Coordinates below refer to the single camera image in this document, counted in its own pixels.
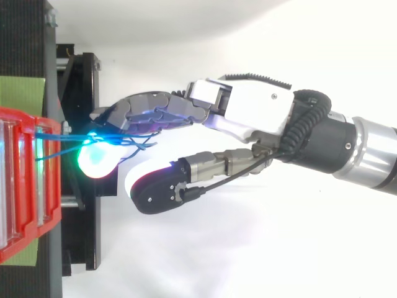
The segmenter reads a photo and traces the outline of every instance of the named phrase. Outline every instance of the red storage container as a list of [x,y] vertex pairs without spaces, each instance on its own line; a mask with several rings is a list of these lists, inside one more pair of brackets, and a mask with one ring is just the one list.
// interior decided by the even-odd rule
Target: red storage container
[[[61,219],[60,159],[35,161],[36,130],[59,134],[60,124],[0,107],[0,263],[24,249],[34,238]],[[45,141],[45,155],[60,150],[60,143]],[[38,177],[37,165],[45,173]],[[37,197],[42,197],[38,208]],[[38,224],[38,211],[43,210]]]

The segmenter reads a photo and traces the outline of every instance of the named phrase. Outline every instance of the black metal frame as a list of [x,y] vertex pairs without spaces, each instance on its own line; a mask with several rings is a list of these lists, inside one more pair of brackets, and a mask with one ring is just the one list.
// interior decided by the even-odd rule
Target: black metal frame
[[[99,106],[98,64],[93,53],[83,53],[70,56],[66,68],[58,70],[58,94],[73,133],[88,133],[89,114]],[[77,167],[77,154],[65,155],[61,163],[62,195],[73,196],[78,203],[78,207],[62,208],[63,276],[71,275],[71,264],[98,268],[100,196],[117,195],[117,169],[102,179],[88,178]]]

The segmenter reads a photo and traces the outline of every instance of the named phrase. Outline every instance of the screw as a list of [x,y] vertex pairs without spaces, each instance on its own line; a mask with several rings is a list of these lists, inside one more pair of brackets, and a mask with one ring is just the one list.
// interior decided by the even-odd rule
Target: screw
[[94,68],[96,71],[102,70],[102,63],[100,62],[100,60],[97,60],[96,62],[94,62]]
[[69,126],[68,121],[63,121],[62,122],[62,134],[68,135],[71,132],[72,132],[72,128]]
[[58,25],[56,24],[56,10],[55,9],[49,9],[47,13],[45,14],[45,23],[46,25],[49,25],[50,27],[57,27]]

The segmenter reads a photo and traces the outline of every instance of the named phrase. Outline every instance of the blue cable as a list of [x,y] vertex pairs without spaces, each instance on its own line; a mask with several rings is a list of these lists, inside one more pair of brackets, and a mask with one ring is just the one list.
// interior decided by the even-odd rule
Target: blue cable
[[[44,156],[43,158],[36,158],[35,161],[48,160],[65,153],[69,153],[80,149],[83,146],[92,145],[97,142],[107,142],[116,146],[137,146],[136,151],[130,155],[128,158],[123,159],[123,161],[134,157],[140,150],[146,150],[146,148],[152,147],[157,143],[149,143],[152,137],[158,135],[160,132],[152,133],[151,135],[122,135],[122,134],[108,134],[108,135],[52,135],[49,133],[35,133],[36,138],[50,141],[60,141],[60,142],[83,142],[85,140],[90,140],[87,144],[81,144],[75,147],[71,147],[60,152],[54,153],[52,155]],[[132,138],[147,138],[143,143],[136,143]]]

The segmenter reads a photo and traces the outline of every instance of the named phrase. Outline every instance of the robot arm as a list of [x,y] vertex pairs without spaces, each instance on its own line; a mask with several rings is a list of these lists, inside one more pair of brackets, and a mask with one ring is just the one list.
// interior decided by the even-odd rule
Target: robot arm
[[[133,168],[125,187],[146,214],[179,207],[237,177],[258,174],[274,158],[397,194],[396,129],[345,117],[331,111],[324,94],[292,92],[289,84],[270,78],[242,74],[198,80],[186,92],[127,97],[97,112],[98,119],[103,120],[104,114],[105,125],[128,133],[201,123],[243,143],[254,143],[252,150],[201,152],[148,167],[146,175],[137,176]],[[229,177],[212,186],[187,187],[222,174]]]

